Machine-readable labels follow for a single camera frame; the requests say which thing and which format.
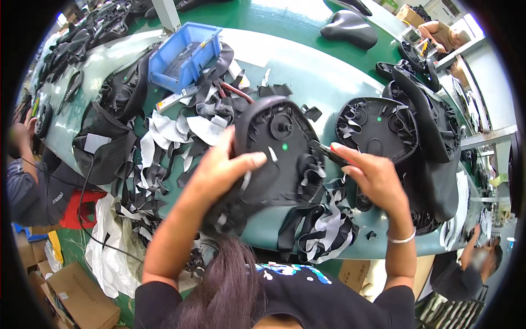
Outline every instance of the black t-shirt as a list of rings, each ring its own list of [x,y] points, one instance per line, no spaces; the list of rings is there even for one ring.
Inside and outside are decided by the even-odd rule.
[[[374,303],[312,266],[259,264],[267,305],[260,302],[255,322],[267,315],[287,314],[303,328],[393,328],[414,326],[414,295],[407,286],[381,293]],[[135,328],[171,328],[183,301],[172,286],[150,282],[135,293]]]
[[[463,302],[476,298],[482,288],[482,278],[473,266],[468,266],[463,271],[459,264],[451,262],[431,282],[431,288],[451,302]]]

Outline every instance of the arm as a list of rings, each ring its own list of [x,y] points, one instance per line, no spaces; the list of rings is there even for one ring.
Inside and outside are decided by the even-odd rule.
[[[342,170],[351,176],[363,193],[389,216],[389,237],[405,240],[413,234],[409,201],[405,194],[395,166],[385,157],[359,153],[355,149],[333,143],[333,149],[357,166],[346,166]],[[386,272],[387,281],[384,290],[398,285],[413,288],[417,266],[417,252],[414,239],[406,243],[387,245]]]
[[[143,284],[160,281],[177,289],[177,278],[188,261],[197,230],[208,209],[237,179],[267,161],[263,152],[230,159],[233,140],[234,129],[226,129],[219,144],[202,158],[176,204],[157,229],[146,249]]]
[[[424,23],[424,24],[421,24],[418,26],[418,30],[420,31],[420,33],[422,34],[422,37],[425,39],[425,38],[429,38],[429,40],[431,40],[431,42],[433,42],[434,44],[437,45],[437,49],[440,53],[445,53],[446,52],[446,49],[444,48],[443,45],[441,45],[435,38],[433,38],[433,36],[431,35],[431,33],[436,33],[438,32],[438,28],[439,28],[439,22],[438,21],[430,21],[430,22],[427,22],[427,23]]]
[[[33,177],[35,182],[38,184],[38,176],[36,174],[36,167],[35,167],[35,158],[33,158],[33,151],[31,150],[31,137],[32,133],[30,133],[29,128],[31,127],[32,130],[35,128],[35,122],[36,118],[31,119],[31,123],[27,123],[27,125],[22,123],[15,123],[12,126],[12,136],[10,138],[14,138],[15,145],[18,145],[18,150],[20,151],[20,156],[23,159],[23,168],[24,172],[28,173]]]
[[[473,248],[475,247],[475,242],[477,242],[480,234],[480,224],[475,225],[474,233],[468,244],[465,246],[462,255],[460,256],[460,265],[462,270],[465,271],[471,262],[471,254],[473,253]]]

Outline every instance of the scissors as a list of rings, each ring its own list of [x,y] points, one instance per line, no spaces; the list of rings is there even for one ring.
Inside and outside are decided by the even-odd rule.
[[[338,153],[336,153],[334,151],[334,149],[332,148],[332,145],[331,145],[331,147],[329,147],[329,146],[325,146],[325,145],[321,144],[318,141],[310,141],[309,142],[309,146],[312,146],[312,147],[320,150],[331,161],[333,161],[334,163],[336,163],[337,165],[339,165],[341,167],[345,167],[345,166],[356,166],[357,167],[356,163],[354,163],[353,161],[351,161],[349,159],[346,159],[346,158],[342,157],[341,155],[339,155]]]

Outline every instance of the red plastic stool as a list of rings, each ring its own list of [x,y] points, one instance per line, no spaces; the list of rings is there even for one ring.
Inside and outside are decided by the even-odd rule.
[[[91,214],[87,203],[97,202],[102,197],[106,196],[106,192],[94,192],[94,191],[85,191],[82,198],[82,205],[80,206],[80,220],[82,221],[82,226],[84,228],[93,228],[97,223],[97,214],[94,212],[93,221],[88,219],[88,215]],[[64,228],[71,228],[73,230],[81,230],[82,227],[77,219],[78,214],[78,204],[80,202],[80,191],[73,191],[71,200],[67,206],[64,217],[60,221],[60,225]]]

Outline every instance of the dark hair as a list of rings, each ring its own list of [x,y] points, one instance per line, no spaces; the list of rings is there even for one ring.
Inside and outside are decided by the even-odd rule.
[[[499,269],[500,263],[502,262],[502,248],[500,245],[497,245],[495,248],[493,248],[493,251],[495,251],[495,269],[493,270],[493,273],[495,273]]]
[[[202,283],[181,303],[176,328],[252,328],[261,285],[252,250],[236,237],[205,243],[217,254],[206,267]]]

